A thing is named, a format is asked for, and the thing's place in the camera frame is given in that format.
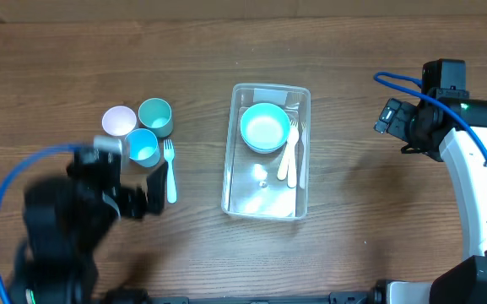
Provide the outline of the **blue cup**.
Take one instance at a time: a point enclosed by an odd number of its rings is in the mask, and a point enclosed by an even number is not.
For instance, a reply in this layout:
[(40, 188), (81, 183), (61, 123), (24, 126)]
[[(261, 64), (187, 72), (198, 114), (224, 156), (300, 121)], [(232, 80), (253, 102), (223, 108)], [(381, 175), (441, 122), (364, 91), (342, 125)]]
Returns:
[(148, 129), (139, 128), (126, 136), (129, 158), (142, 167), (153, 167), (160, 161), (160, 147), (156, 135)]

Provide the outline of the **blue bowl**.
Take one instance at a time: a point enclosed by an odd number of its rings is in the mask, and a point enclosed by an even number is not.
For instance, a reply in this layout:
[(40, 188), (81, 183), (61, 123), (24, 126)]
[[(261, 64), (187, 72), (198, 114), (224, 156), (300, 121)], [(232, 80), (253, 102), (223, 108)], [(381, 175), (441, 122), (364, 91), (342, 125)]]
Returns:
[(279, 106), (259, 103), (246, 109), (240, 120), (242, 137), (289, 136), (290, 119)]

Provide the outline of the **yellow fork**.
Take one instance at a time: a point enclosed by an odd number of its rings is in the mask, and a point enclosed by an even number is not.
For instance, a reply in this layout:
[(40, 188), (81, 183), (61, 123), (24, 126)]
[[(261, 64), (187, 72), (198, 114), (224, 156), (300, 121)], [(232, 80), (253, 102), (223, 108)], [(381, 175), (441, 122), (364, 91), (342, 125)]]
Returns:
[(288, 170), (288, 164), (289, 164), (289, 152), (287, 149), (287, 145), (288, 145), (287, 142), (288, 142), (288, 139), (286, 141), (286, 146), (284, 148), (283, 156), (282, 156), (282, 159), (281, 159), (281, 162), (280, 162), (280, 165), (278, 168), (278, 172), (277, 172), (277, 178), (280, 181), (287, 179), (287, 170)]

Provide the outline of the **white spoon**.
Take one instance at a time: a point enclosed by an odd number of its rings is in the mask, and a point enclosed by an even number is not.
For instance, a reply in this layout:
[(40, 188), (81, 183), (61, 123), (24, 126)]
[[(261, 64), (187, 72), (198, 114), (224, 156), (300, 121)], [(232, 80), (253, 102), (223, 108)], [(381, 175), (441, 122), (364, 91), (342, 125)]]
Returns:
[(295, 160), (295, 146), (299, 141), (299, 123), (297, 121), (292, 121), (290, 123), (290, 131), (287, 142), (287, 149), (289, 152), (289, 164), (287, 170), (287, 185), (289, 188), (295, 188), (297, 186), (297, 175), (296, 175), (296, 160)]

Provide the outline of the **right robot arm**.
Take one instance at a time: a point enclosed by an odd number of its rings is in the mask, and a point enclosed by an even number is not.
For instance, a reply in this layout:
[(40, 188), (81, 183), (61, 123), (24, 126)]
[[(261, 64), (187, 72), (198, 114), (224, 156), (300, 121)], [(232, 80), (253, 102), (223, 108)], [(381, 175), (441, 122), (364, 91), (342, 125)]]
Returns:
[(431, 283), (385, 281), (371, 303), (487, 303), (487, 100), (441, 97), (414, 106), (390, 99), (375, 129), (405, 154), (446, 165), (463, 232), (463, 260)]

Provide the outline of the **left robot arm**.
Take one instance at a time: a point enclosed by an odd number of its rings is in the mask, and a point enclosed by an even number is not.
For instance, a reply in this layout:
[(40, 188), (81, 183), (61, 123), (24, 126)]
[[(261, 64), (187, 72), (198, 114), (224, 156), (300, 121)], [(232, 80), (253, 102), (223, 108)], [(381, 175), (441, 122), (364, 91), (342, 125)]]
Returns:
[(94, 251), (111, 227), (162, 214), (168, 165), (141, 188), (122, 185), (121, 162), (117, 152), (75, 148), (66, 175), (42, 177), (24, 190), (27, 239), (16, 252), (11, 302), (89, 303), (98, 277)]

